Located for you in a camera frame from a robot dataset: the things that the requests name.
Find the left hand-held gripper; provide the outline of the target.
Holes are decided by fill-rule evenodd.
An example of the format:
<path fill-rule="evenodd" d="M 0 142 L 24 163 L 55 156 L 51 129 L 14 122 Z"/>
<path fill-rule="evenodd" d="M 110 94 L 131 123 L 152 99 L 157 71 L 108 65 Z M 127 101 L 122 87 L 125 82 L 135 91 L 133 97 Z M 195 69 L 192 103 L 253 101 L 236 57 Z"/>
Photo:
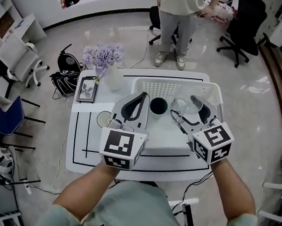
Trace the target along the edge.
<path fill-rule="evenodd" d="M 99 154 L 103 162 L 117 169 L 134 169 L 149 140 L 146 129 L 150 98 L 134 93 L 113 107 L 109 125 L 102 128 Z"/>

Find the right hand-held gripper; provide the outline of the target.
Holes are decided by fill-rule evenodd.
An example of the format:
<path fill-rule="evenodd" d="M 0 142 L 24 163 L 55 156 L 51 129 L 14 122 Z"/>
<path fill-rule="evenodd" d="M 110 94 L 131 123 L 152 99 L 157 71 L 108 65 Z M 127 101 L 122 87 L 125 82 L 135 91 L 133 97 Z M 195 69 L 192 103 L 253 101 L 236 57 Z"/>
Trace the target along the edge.
<path fill-rule="evenodd" d="M 206 99 L 191 95 L 190 100 L 198 108 L 198 113 L 189 114 L 171 109 L 173 123 L 183 134 L 191 135 L 193 151 L 206 164 L 213 164 L 228 157 L 234 137 L 226 122 L 218 119 L 217 108 Z"/>

